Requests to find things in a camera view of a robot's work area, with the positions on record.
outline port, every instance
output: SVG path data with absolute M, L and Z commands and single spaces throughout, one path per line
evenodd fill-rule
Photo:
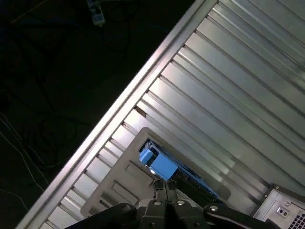
M 283 207 L 279 207 L 278 210 L 276 211 L 280 216 L 286 218 L 289 215 L 289 211 L 286 210 Z

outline power strip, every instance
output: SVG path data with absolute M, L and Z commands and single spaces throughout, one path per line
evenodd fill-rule
M 105 24 L 106 20 L 102 12 L 100 2 L 101 0 L 87 0 L 93 24 L 101 27 L 103 24 Z

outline metal panel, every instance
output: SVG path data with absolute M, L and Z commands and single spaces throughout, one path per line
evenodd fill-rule
M 45 223 L 40 229 L 53 229 L 53 228 Z
M 67 212 L 65 212 L 60 207 L 57 207 L 49 217 L 49 221 L 51 221 L 56 227 L 60 229 L 64 229 L 68 226 L 71 226 L 77 222 L 72 216 L 70 216 Z
M 304 1 L 216 2 L 194 3 L 18 228 L 71 223 L 69 195 L 87 200 L 143 127 L 244 213 L 272 183 L 305 195 Z

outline cable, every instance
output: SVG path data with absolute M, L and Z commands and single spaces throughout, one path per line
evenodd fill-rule
M 27 211 L 29 211 L 28 207 L 27 207 L 26 204 L 24 203 L 24 201 L 23 201 L 23 199 L 21 198 L 21 196 L 19 196 L 19 195 L 16 194 L 16 193 L 13 193 L 13 192 L 4 190 L 4 189 L 2 189 L 2 188 L 0 188 L 0 190 L 1 190 L 2 192 L 6 192 L 6 193 L 8 193 L 8 194 L 11 194 L 11 195 L 16 196 L 17 198 L 19 198 L 20 201 L 21 201 L 21 203 L 22 203 L 22 205 L 24 206 L 24 208 L 25 208 Z
M 27 162 L 26 162 L 26 160 L 25 160 L 25 158 L 24 158 L 24 156 L 22 155 L 22 153 L 20 152 L 20 150 L 19 149 L 17 149 L 5 136 L 4 136 L 4 134 L 2 133 L 2 132 L 0 132 L 0 135 L 15 149 L 15 150 L 17 150 L 18 151 L 18 153 L 20 153 L 20 155 L 21 155 L 21 157 L 22 157 L 22 160 L 23 160 L 23 162 L 24 162 L 24 164 L 25 164 L 25 166 L 26 166 L 26 168 L 28 169 L 28 171 L 29 171 L 29 173 L 30 173 L 30 176 L 32 177 L 32 179 L 34 180 L 34 182 L 36 183 L 36 185 L 42 190 L 42 191 L 44 191 L 44 189 L 36 182 L 36 180 L 35 180 L 35 178 L 34 178 L 34 176 L 33 176 L 33 174 L 32 174 L 32 172 L 31 172 L 31 170 L 30 170 L 30 168 L 29 168 L 29 166 L 28 166 L 28 164 L 27 164 Z
M 16 140 L 20 143 L 20 145 L 22 146 L 22 142 L 23 139 L 22 137 L 18 134 L 18 132 L 16 131 L 16 129 L 12 126 L 12 124 L 9 122 L 9 120 L 7 119 L 7 117 L 5 116 L 4 113 L 0 112 L 2 114 L 2 116 L 4 117 L 4 119 L 6 120 L 6 122 L 8 123 L 8 125 L 5 123 L 5 121 L 3 119 L 0 118 L 0 121 L 3 122 L 4 125 L 6 125 L 6 127 L 11 131 L 11 133 L 14 135 L 14 137 L 16 138 Z M 54 168 L 55 166 L 57 165 L 47 165 L 42 159 L 41 157 L 39 156 L 39 154 L 36 152 L 36 150 L 34 150 L 31 146 L 27 146 L 29 149 L 31 149 L 35 154 L 36 156 L 38 157 L 38 159 L 41 161 L 41 163 L 46 166 L 46 167 L 49 167 L 49 168 Z
M 16 21 L 18 21 L 20 18 L 22 18 L 23 16 L 27 15 L 29 12 L 32 12 L 33 10 L 35 10 L 36 8 L 38 8 L 39 6 L 41 6 L 42 4 L 46 3 L 49 0 L 44 0 L 41 3 L 39 3 L 38 5 L 34 6 L 33 8 L 27 10 L 26 12 L 24 12 L 22 15 L 18 16 L 17 18 L 15 18 L 14 20 L 11 21 L 11 24 L 15 23 Z

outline dark background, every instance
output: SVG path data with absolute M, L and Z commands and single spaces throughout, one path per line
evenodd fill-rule
M 0 0 L 2 228 L 18 224 L 192 2 L 105 1 L 99 28 L 85 0 Z

